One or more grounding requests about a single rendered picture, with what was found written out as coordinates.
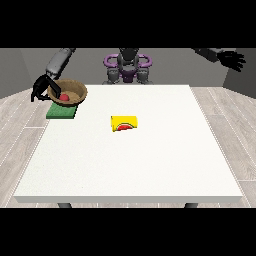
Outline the green square pad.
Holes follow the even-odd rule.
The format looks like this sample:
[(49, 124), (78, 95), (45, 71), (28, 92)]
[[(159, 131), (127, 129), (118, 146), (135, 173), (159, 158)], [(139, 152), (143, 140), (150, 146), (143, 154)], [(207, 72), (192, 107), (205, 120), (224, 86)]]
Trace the green square pad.
[(65, 107), (52, 103), (49, 108), (46, 118), (47, 119), (73, 119), (75, 117), (77, 107)]

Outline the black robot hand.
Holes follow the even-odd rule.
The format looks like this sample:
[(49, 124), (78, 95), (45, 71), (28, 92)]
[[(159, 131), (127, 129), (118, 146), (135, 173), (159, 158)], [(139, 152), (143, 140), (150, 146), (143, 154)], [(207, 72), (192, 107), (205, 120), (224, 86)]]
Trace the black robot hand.
[(217, 54), (220, 63), (227, 68), (241, 72), (243, 65), (246, 63), (244, 55), (235, 51), (222, 51)]
[(34, 101), (34, 98), (38, 100), (45, 101), (50, 100), (48, 95), (43, 95), (43, 92), (48, 88), (51, 87), (54, 92), (56, 93), (57, 97), (61, 95), (61, 88), (47, 75), (41, 75), (33, 85), (33, 91), (31, 93), (31, 101)]

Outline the brown wooden bowl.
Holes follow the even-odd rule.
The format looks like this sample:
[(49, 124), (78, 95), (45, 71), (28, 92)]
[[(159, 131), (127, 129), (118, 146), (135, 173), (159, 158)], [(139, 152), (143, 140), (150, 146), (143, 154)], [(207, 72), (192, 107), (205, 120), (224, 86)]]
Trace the brown wooden bowl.
[(51, 98), (53, 102), (55, 102), (57, 105), (65, 106), (65, 107), (73, 107), (78, 106), (80, 103), (82, 103), (87, 94), (88, 90), (86, 86), (77, 81), (77, 80), (71, 80), (71, 79), (61, 79), (56, 80), (55, 83), (61, 88), (61, 93), (66, 94), (69, 97), (68, 101), (62, 101), (56, 98), (55, 91), (51, 88), (47, 88), (48, 96)]

